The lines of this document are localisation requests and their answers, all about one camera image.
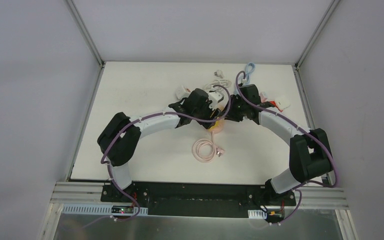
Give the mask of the white cube adapter with picture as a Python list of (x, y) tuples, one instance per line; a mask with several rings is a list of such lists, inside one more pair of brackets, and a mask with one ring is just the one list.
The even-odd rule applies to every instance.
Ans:
[(191, 94), (191, 90), (187, 87), (184, 87), (183, 85), (179, 86), (176, 88), (175, 90), (175, 96), (178, 100), (182, 100), (184, 98), (187, 98), (190, 96)]

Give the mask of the red cube adapter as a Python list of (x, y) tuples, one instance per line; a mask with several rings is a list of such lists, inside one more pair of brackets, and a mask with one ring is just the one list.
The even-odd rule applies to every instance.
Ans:
[(277, 109), (277, 106), (274, 101), (266, 101), (264, 102), (264, 105), (266, 108), (275, 108)]

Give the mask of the yellow cube adapter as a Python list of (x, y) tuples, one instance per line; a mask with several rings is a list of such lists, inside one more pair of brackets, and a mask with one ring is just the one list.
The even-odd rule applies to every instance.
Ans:
[(219, 129), (220, 129), (220, 122), (217, 121), (217, 122), (214, 123), (213, 126), (211, 126), (211, 127), (208, 129), (208, 131), (209, 131), (209, 132), (214, 132), (214, 131), (217, 132), (217, 131), (219, 131)]

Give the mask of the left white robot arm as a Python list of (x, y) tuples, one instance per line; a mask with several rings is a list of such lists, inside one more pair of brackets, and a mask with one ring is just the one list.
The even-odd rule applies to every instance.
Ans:
[(116, 113), (97, 138), (102, 152), (101, 164), (106, 165), (109, 180), (114, 185), (113, 195), (120, 202), (132, 198), (132, 179), (128, 162), (133, 157), (140, 139), (164, 130), (177, 129), (195, 120), (205, 129), (214, 126), (229, 112), (233, 101), (219, 109), (224, 97), (219, 92), (194, 89), (188, 96), (169, 104), (160, 111), (144, 116), (130, 117)]

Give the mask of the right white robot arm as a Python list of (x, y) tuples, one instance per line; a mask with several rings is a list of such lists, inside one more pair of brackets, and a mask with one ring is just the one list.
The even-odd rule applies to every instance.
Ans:
[(283, 200), (284, 195), (306, 183), (326, 187), (327, 184), (314, 178), (334, 171), (333, 156), (327, 133), (321, 129), (299, 126), (283, 115), (271, 102), (263, 102), (254, 84), (245, 84), (245, 71), (240, 71), (235, 79), (237, 94), (230, 96), (230, 109), (226, 120), (241, 122), (251, 120), (278, 137), (289, 147), (288, 168), (264, 184), (263, 197), (270, 205)]

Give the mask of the white pink small adapter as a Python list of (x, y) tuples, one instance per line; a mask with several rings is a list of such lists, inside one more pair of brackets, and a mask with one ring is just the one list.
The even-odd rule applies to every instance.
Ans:
[(260, 96), (260, 100), (261, 100), (262, 103), (266, 102), (269, 99), (267, 93), (264, 92), (264, 91), (260, 92), (259, 96)]

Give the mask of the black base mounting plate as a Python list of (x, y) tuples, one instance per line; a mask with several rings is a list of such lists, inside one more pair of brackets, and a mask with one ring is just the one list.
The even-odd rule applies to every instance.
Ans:
[(133, 181), (123, 192), (113, 183), (102, 187), (102, 202), (130, 203), (131, 199), (154, 216), (238, 219), (248, 218), (251, 211), (271, 208), (280, 213), (297, 204), (291, 190), (277, 194), (264, 185)]

